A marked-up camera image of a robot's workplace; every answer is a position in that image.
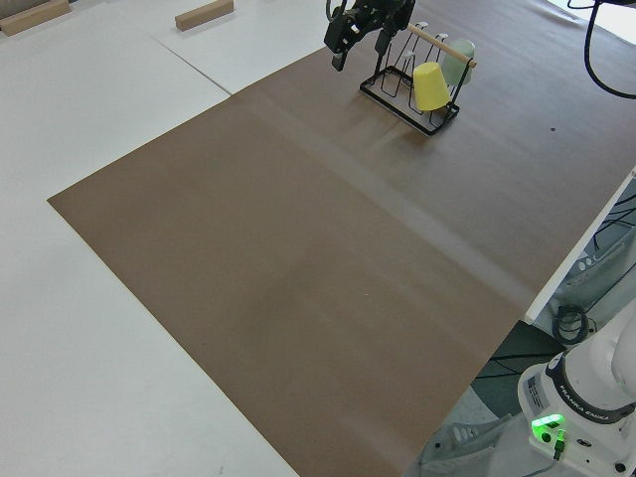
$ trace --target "yellow cup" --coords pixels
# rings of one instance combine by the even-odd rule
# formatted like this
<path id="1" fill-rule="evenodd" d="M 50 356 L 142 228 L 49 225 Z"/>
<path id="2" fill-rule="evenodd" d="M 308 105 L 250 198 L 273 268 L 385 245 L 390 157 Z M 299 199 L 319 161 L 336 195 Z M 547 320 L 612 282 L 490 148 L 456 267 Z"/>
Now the yellow cup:
<path id="1" fill-rule="evenodd" d="M 439 63 L 422 63 L 413 71 L 415 104 L 422 111 L 433 111 L 450 101 L 446 80 Z"/>

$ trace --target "wooden handle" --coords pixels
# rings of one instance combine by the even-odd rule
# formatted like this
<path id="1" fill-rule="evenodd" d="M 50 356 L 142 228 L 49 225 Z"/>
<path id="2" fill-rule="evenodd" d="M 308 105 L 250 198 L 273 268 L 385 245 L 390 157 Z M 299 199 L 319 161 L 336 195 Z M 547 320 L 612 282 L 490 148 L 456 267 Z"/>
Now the wooden handle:
<path id="1" fill-rule="evenodd" d="M 453 58 L 456 58 L 457 60 L 459 60 L 462 63 L 467 63 L 470 68 L 475 68 L 477 66 L 477 62 L 476 61 L 471 60 L 466 55 L 463 55 L 463 54 L 459 53 L 457 50 L 453 50 L 448 45 L 446 45 L 446 44 L 440 42 L 439 40 L 437 40 L 435 37 L 432 37 L 432 36 L 428 35 L 427 33 L 424 33 L 423 31 L 418 29 L 416 26 L 414 26 L 412 23 L 408 24 L 408 30 L 410 32 L 415 33 L 416 35 L 418 35 L 423 40 L 426 40 L 428 43 L 436 46 L 442 52 L 447 53 L 448 55 L 450 55 Z"/>

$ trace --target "brown table covering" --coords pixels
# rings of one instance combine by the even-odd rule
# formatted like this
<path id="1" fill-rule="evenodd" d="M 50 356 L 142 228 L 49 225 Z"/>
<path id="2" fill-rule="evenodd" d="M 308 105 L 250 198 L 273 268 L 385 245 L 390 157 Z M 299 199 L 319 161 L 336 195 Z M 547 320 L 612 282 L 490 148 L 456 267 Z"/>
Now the brown table covering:
<path id="1" fill-rule="evenodd" d="M 50 201 L 302 477 L 399 476 L 636 162 L 636 104 L 586 76 L 583 22 L 539 0 L 412 20 L 477 44 L 434 138 L 358 92 L 373 37 Z M 634 86 L 634 48 L 595 40 Z"/>

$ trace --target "cable connector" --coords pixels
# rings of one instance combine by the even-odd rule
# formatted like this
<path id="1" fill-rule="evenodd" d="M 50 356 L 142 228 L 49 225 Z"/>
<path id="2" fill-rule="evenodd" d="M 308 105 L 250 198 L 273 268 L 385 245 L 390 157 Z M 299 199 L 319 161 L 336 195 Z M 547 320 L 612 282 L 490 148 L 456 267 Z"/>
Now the cable connector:
<path id="1" fill-rule="evenodd" d="M 558 432 L 558 438 L 556 439 L 556 443 L 555 443 L 554 460 L 559 460 L 560 455 L 563 453 L 564 450 L 565 450 L 565 431 L 561 429 Z"/>

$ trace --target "wooden block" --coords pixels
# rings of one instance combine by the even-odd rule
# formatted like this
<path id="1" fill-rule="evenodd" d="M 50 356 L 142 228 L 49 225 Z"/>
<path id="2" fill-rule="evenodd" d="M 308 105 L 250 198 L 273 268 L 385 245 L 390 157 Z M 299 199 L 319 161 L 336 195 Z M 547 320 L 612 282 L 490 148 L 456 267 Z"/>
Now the wooden block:
<path id="1" fill-rule="evenodd" d="M 0 20 L 0 29 L 8 36 L 15 35 L 70 11 L 69 0 L 49 0 L 47 3 Z"/>
<path id="2" fill-rule="evenodd" d="M 210 20 L 222 17 L 235 10 L 234 0 L 217 0 L 190 12 L 182 13 L 175 17 L 177 28 L 182 32 L 198 27 Z"/>

